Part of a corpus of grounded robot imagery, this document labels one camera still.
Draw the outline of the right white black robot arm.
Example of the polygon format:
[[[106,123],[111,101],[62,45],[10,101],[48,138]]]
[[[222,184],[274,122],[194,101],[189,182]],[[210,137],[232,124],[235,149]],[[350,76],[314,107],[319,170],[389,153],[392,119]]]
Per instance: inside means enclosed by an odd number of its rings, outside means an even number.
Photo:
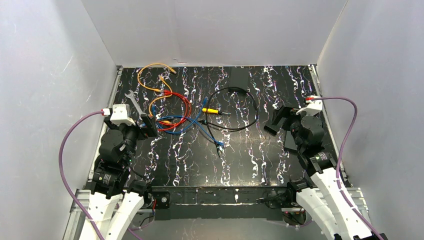
[[[308,176],[288,182],[286,191],[276,197],[305,209],[329,240],[387,239],[372,229],[343,185],[336,159],[323,146],[325,130],[317,116],[320,111],[283,105],[265,125],[272,133],[286,131]]]

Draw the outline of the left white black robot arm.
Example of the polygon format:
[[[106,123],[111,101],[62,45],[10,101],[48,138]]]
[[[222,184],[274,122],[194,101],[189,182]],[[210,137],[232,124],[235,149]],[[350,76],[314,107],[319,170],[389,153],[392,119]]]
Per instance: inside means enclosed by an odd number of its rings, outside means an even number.
[[[130,117],[119,124],[111,116],[104,120],[109,130],[100,139],[81,240],[122,239],[145,203],[146,181],[133,180],[128,189],[124,189],[137,142],[158,135],[153,116],[144,113],[140,119],[143,126]]]

